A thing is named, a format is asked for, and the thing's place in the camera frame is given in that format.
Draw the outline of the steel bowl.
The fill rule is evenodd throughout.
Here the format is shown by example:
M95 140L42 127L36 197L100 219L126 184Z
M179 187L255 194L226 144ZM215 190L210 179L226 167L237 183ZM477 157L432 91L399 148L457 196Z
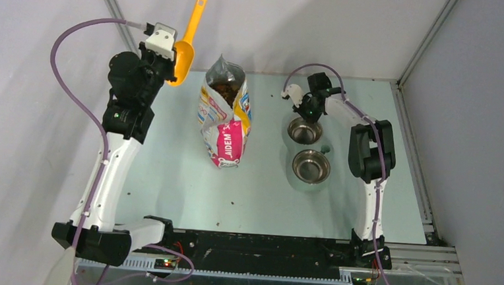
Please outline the steel bowl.
M286 128L289 138L300 145L315 144L323 136L323 128L319 123L309 123L302 117L293 118Z
M310 185L319 185L328 180L331 164L322 152L307 149L294 156L292 170L300 181Z

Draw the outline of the yellow plastic scoop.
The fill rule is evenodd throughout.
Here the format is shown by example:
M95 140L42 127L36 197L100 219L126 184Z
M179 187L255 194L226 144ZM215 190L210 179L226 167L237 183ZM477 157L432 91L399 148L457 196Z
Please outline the yellow plastic scoop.
M195 60L195 48L193 47L193 39L199 27L203 11L206 7L207 0L196 0L193 7L193 12L187 23L184 36L180 41L175 43L177 59L175 60L175 80L169 81L168 84L172 87L177 87L187 79L191 70L193 61Z

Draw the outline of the colourful pet food bag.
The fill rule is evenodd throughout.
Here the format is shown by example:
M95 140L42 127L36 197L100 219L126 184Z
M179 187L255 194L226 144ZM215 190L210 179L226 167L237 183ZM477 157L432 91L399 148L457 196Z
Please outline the colourful pet food bag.
M240 86L233 107L210 86ZM198 105L198 122L209 158L217 168L239 166L251 132L252 111L245 71L219 57L205 73Z

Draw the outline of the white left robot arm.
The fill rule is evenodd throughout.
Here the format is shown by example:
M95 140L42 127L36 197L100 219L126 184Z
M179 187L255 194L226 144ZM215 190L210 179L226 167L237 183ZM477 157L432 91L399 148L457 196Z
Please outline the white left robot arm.
M109 62L109 100L99 121L106 142L86 191L66 223L57 222L52 238L75 248L81 259L118 267L128 254L150 245L168 253L175 243L168 219L145 216L131 224L115 223L115 212L129 169L154 119L151 105L167 80L175 80L176 51L140 43L140 54L118 53Z

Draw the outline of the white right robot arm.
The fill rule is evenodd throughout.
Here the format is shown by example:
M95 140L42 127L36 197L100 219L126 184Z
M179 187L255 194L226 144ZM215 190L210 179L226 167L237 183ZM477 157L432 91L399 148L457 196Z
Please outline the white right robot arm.
M362 209L352 229L350 260L359 267L372 263L384 249L383 196L396 164L393 128L349 101L342 85L334 87L326 73L307 77L309 92L295 98L293 110L309 123L330 115L350 129L348 167L363 187Z

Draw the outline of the small green object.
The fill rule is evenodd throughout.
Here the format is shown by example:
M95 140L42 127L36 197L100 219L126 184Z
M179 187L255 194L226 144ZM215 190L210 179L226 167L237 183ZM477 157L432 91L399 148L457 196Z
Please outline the small green object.
M321 149L320 149L320 152L321 152L322 154L327 154L327 153L329 153L330 151L331 151L331 147L330 147L330 146L328 146L328 145L324 145L324 146L322 146L322 147L321 147Z

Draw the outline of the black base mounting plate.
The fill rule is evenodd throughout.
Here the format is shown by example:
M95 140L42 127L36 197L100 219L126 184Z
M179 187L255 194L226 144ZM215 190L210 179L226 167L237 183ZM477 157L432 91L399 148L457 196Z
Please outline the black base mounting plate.
M200 272L340 280L342 268L370 270L375 263L373 254L362 257L331 238L175 230L160 245L183 253Z

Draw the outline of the right circuit board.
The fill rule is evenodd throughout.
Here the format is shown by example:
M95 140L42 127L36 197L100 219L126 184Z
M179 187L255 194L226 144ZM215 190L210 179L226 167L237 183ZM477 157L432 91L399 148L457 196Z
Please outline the right circuit board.
M378 280L379 280L378 278L372 278L372 277L362 278L353 276L351 280L351 285L376 285Z

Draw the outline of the circuit board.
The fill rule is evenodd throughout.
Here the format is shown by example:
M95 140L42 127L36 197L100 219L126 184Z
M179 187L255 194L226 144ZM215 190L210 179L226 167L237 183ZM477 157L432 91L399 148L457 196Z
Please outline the circuit board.
M372 277L362 278L353 276L351 280L351 285L376 285L378 280L379 280L378 278L372 278Z
M177 259L156 259L153 268L156 270L175 270L177 265Z

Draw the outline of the left circuit board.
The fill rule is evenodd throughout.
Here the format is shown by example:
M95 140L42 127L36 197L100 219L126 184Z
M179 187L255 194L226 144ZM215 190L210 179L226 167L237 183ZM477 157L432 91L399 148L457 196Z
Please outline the left circuit board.
M177 259L156 259L153 268L156 270L175 270L177 265Z

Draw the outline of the aluminium frame rail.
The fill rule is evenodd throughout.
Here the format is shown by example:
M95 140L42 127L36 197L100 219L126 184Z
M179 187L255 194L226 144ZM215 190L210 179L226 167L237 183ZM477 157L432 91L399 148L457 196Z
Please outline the aluminium frame rail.
M166 230L165 235L175 230L190 230L190 229L169 229ZM149 269L154 272L170 272L170 270L156 270L153 264L156 259L169 259L172 257L171 253L157 251L151 247L143 246L138 250L130 252L122 265L125 269L132 267L134 269ZM381 262L387 275L392 274L422 274L424 272L430 273L432 276L455 276L460 274L460 267L458 265L458 257L455 249L450 247L438 247L427 245L415 244L395 244L388 243L384 250L381 252ZM368 269L340 269L340 280L329 279L307 279L307 278L286 278L265 275L253 274L232 274L221 272L200 272L194 268L192 260L188 257L187 261L182 261L179 265L181 272L187 272L191 269L195 274L208 275L208 276L221 276L232 278L251 278L253 280L274 280L274 281L290 281L290 282L318 282L323 284L349 284L352 281L351 273L369 273Z

